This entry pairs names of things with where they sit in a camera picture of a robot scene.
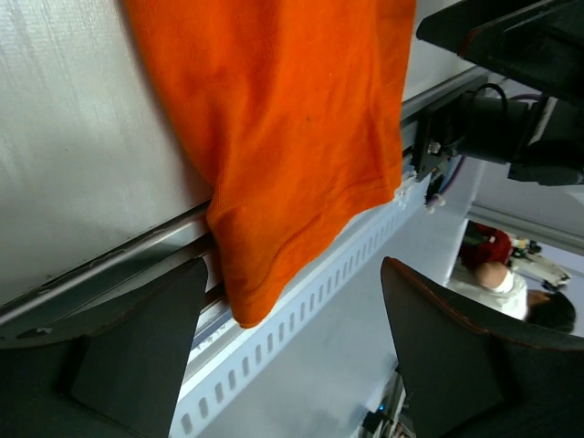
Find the orange t shirt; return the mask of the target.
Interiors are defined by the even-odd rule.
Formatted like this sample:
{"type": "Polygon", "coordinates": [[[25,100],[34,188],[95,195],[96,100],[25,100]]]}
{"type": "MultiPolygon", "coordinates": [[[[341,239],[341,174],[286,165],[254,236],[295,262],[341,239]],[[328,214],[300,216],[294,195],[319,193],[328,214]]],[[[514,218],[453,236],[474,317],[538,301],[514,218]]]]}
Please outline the orange t shirt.
{"type": "Polygon", "coordinates": [[[402,181],[413,1],[127,1],[245,329],[402,181]]]}

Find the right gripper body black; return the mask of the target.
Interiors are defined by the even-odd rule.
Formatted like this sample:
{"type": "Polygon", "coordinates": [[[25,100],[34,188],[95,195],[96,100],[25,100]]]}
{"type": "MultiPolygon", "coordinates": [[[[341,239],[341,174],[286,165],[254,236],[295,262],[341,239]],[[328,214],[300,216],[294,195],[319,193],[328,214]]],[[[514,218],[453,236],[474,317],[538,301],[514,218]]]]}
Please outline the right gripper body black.
{"type": "Polygon", "coordinates": [[[416,36],[575,106],[583,105],[581,1],[460,1],[416,36]]]}

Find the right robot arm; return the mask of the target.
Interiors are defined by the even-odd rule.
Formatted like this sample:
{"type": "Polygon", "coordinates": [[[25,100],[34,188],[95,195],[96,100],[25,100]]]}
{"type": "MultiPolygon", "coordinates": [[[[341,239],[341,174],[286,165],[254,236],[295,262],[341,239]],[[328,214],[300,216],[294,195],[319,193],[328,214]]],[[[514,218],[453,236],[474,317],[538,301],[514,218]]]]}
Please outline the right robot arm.
{"type": "Polygon", "coordinates": [[[429,141],[506,164],[511,180],[583,183],[583,4],[459,1],[419,24],[424,42],[537,91],[533,103],[484,84],[431,111],[429,141]]]}

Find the aluminium mounting rail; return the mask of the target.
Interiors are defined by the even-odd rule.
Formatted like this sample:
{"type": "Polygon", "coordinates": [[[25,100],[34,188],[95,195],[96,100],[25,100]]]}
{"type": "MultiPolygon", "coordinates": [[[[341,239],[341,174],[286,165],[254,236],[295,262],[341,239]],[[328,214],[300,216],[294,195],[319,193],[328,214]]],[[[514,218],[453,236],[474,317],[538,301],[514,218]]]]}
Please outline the aluminium mounting rail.
{"type": "MultiPolygon", "coordinates": [[[[459,92],[477,89],[485,84],[486,79],[483,70],[471,68],[403,104],[401,187],[390,203],[358,214],[337,237],[338,244],[343,238],[352,238],[369,225],[376,215],[383,216],[385,220],[381,230],[335,276],[336,285],[365,262],[375,245],[391,235],[393,227],[405,218],[407,208],[416,208],[422,203],[421,195],[412,194],[412,190],[420,185],[422,176],[414,162],[413,151],[425,112],[433,104],[459,92]]],[[[230,318],[218,251],[204,217],[207,207],[203,203],[3,306],[2,349],[30,348],[66,341],[77,335],[87,336],[99,329],[99,324],[89,322],[92,308],[101,308],[118,297],[135,295],[142,287],[151,288],[160,277],[195,258],[202,258],[207,265],[207,285],[202,308],[204,325],[212,325],[217,319],[230,318]]]]}

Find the person in background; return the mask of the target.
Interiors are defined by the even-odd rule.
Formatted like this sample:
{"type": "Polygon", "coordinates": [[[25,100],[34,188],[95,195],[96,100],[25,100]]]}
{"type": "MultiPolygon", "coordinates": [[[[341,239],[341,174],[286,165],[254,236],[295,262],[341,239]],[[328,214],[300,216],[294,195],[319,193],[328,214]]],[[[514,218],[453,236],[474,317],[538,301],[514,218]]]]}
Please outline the person in background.
{"type": "Polygon", "coordinates": [[[530,289],[507,266],[511,253],[511,240],[505,232],[469,222],[447,286],[511,318],[572,333],[577,311],[571,301],[561,292],[530,289]]]}

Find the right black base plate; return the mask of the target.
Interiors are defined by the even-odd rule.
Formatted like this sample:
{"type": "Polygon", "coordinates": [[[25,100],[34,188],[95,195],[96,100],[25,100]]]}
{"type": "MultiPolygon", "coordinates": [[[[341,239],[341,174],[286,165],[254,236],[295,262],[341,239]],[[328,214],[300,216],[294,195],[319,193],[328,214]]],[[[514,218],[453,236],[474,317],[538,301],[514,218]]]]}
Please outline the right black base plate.
{"type": "Polygon", "coordinates": [[[421,182],[442,164],[458,138],[455,127],[456,103],[433,104],[421,111],[415,142],[412,147],[412,166],[421,182]]]}

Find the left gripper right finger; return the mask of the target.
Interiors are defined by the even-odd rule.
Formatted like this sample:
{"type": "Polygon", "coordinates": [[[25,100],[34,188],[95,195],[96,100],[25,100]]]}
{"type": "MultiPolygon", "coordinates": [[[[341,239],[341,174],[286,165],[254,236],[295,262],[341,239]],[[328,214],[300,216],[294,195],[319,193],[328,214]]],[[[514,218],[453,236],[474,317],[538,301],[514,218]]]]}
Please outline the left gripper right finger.
{"type": "Polygon", "coordinates": [[[580,437],[583,340],[511,318],[386,257],[381,285],[419,437],[580,437]]]}

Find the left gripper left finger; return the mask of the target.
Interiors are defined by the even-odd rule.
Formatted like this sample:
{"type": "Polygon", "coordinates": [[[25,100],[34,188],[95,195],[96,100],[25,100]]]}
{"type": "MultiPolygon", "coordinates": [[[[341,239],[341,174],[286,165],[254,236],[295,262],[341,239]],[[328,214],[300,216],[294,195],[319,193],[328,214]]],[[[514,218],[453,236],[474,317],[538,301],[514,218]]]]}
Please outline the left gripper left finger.
{"type": "Polygon", "coordinates": [[[71,317],[2,326],[1,434],[167,436],[207,279],[195,258],[71,317]]]}

